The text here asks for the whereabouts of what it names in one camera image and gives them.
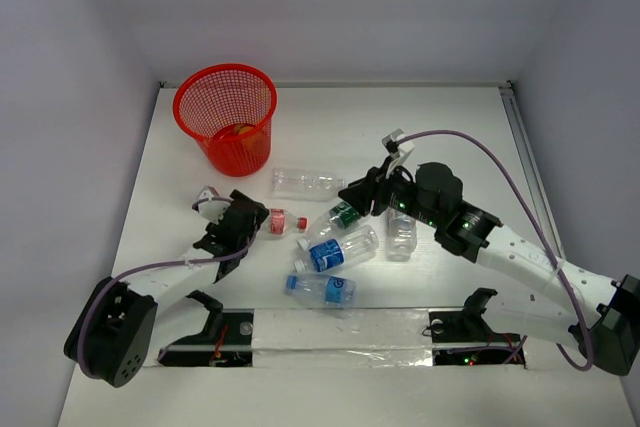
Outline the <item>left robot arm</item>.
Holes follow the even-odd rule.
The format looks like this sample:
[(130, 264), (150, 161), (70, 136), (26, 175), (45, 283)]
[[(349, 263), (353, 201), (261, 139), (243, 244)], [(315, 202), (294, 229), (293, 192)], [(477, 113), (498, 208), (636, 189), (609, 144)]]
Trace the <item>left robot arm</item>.
[(157, 318), (183, 299), (202, 306), (187, 318), (189, 333), (216, 346), (225, 341), (223, 305), (204, 290), (240, 265), (269, 210), (238, 190), (229, 197), (202, 193), (192, 208), (207, 225), (179, 259), (132, 268), (94, 287), (63, 346), (86, 377), (113, 387), (130, 382), (150, 351)]

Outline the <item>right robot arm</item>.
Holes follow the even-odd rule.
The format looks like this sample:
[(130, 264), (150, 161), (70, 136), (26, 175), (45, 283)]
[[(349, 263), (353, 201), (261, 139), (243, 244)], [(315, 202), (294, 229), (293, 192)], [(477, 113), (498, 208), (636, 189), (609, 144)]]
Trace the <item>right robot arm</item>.
[(460, 315), (468, 337), (518, 333), (576, 349), (609, 374), (630, 373), (639, 353), (638, 278), (611, 279), (564, 260), (553, 264), (496, 216), (464, 201), (462, 181), (441, 163), (420, 165), (413, 179), (401, 168), (388, 174), (373, 167), (339, 197), (362, 216), (394, 209), (427, 224), (448, 253), (526, 287), (514, 298), (493, 287), (477, 289)]

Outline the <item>red label small bottle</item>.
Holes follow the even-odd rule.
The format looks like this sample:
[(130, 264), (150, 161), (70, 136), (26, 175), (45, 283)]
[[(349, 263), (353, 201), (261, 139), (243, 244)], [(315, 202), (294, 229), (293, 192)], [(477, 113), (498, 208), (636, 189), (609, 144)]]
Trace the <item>red label small bottle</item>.
[(296, 216), (285, 209), (270, 209), (260, 231), (270, 236), (281, 237), (292, 231), (304, 233), (307, 225), (308, 219), (304, 216)]

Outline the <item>orange plastic bottle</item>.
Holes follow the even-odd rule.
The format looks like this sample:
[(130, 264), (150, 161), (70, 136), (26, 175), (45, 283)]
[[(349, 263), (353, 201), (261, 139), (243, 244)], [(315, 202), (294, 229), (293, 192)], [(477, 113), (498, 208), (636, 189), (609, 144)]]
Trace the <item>orange plastic bottle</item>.
[(244, 149), (251, 150), (260, 142), (261, 132), (252, 124), (236, 123), (229, 127), (227, 138), (239, 143)]

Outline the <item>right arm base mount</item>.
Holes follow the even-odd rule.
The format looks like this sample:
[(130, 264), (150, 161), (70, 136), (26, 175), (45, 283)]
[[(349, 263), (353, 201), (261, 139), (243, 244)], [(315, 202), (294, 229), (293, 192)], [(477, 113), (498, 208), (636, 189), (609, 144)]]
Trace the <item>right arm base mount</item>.
[(522, 337), (492, 330), (483, 318), (496, 295), (494, 289), (479, 288), (460, 308), (429, 312), (421, 335), (432, 341), (436, 366), (526, 365)]

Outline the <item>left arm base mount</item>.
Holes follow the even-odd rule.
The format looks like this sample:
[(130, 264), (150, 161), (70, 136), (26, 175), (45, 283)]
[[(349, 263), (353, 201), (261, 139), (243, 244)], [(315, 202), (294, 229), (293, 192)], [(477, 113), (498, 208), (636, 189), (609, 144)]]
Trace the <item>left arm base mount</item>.
[(254, 311), (225, 310), (202, 291), (193, 291), (186, 299), (188, 307), (206, 311), (203, 325), (161, 346), (156, 362), (163, 367), (251, 367)]

